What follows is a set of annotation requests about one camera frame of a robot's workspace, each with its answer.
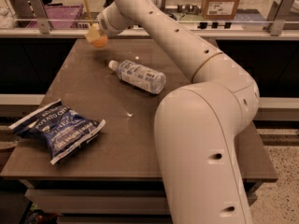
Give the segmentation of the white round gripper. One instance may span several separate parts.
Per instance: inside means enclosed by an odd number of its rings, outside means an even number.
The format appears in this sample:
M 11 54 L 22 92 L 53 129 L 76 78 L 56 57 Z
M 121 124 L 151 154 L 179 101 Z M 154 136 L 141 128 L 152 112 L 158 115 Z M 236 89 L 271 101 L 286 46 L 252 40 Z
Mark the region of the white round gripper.
M 132 26 L 135 23 L 135 6 L 113 2 L 98 14 L 97 20 L 99 25 L 94 23 L 85 34 L 89 43 L 99 41 L 102 32 L 107 36 L 115 36 Z

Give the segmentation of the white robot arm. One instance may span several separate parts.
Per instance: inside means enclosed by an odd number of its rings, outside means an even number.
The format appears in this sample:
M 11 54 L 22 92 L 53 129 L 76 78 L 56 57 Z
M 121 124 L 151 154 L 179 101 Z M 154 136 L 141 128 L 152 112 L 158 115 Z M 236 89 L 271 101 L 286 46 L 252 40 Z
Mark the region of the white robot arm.
M 139 24 L 190 81 L 158 105 L 154 140 L 174 224 L 253 224 L 235 154 L 252 122 L 259 89 L 220 49 L 160 10 L 161 0 L 114 0 L 98 35 Z

